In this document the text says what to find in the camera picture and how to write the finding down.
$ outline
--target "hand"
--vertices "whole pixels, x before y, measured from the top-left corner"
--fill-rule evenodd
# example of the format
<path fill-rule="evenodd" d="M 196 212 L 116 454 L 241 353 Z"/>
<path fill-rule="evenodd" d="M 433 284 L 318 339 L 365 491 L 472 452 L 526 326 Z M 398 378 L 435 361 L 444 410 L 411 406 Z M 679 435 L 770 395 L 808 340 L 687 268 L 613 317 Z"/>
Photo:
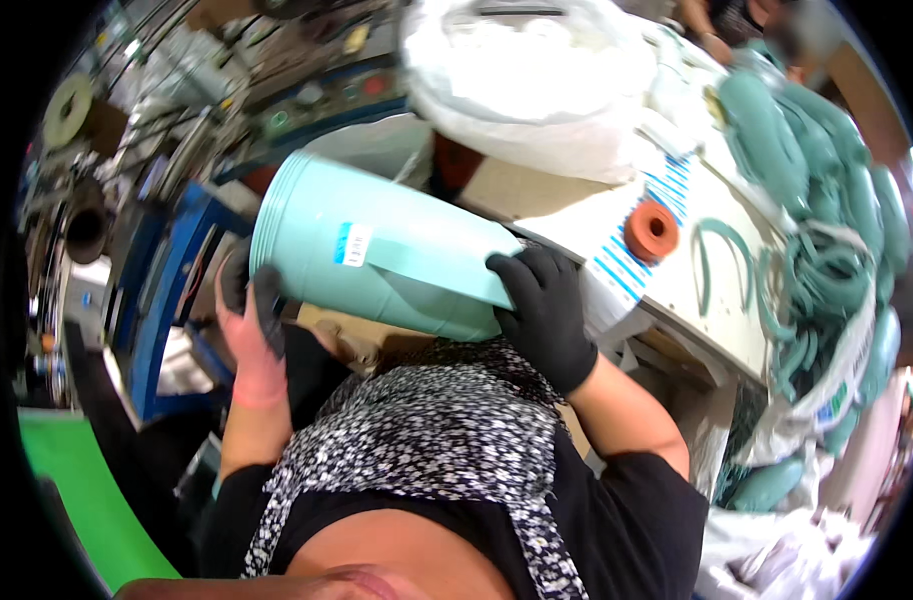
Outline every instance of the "hand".
<path fill-rule="evenodd" d="M 280 272 L 263 265 L 249 282 L 250 238 L 240 240 L 216 271 L 216 318 L 236 359 L 233 402 L 262 408 L 287 401 L 283 330 L 273 311 Z"/>
<path fill-rule="evenodd" d="M 729 65 L 733 61 L 733 51 L 715 33 L 706 32 L 699 37 L 700 45 L 703 50 L 713 57 L 714 61 L 721 65 Z"/>
<path fill-rule="evenodd" d="M 597 362 L 597 345 L 583 331 L 574 264 L 559 252 L 528 247 L 516 256 L 494 254 L 486 268 L 517 307 L 493 309 L 506 339 L 562 396 L 580 387 Z"/>

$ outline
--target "black top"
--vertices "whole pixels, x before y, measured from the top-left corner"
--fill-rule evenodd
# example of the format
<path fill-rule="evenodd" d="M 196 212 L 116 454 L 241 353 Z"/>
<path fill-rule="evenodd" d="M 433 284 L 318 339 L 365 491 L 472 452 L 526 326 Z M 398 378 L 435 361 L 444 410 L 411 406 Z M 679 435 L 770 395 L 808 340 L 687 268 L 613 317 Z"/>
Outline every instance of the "black top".
<path fill-rule="evenodd" d="M 583 463 L 557 428 L 556 474 L 546 503 L 586 592 L 599 598 L 690 598 L 708 504 L 662 458 L 619 454 L 602 477 Z M 203 535 L 203 577 L 238 578 L 270 499 L 272 466 L 247 466 L 223 482 Z M 537 598 L 520 541 L 499 504 L 426 500 L 383 491 L 300 494 L 283 526 L 270 573 L 283 574 L 296 551 L 327 525 L 376 509 L 397 509 L 437 522 L 489 559 L 521 600 Z"/>

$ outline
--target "green surface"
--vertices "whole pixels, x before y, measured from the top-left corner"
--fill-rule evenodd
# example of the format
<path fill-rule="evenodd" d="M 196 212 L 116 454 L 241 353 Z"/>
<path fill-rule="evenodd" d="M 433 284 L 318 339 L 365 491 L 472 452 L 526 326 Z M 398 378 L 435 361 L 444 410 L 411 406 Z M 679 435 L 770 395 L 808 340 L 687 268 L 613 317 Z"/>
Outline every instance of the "green surface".
<path fill-rule="evenodd" d="M 113 594 L 134 579 L 179 578 L 130 510 L 89 421 L 20 411 L 19 431 L 33 472 L 56 483 L 80 543 Z"/>

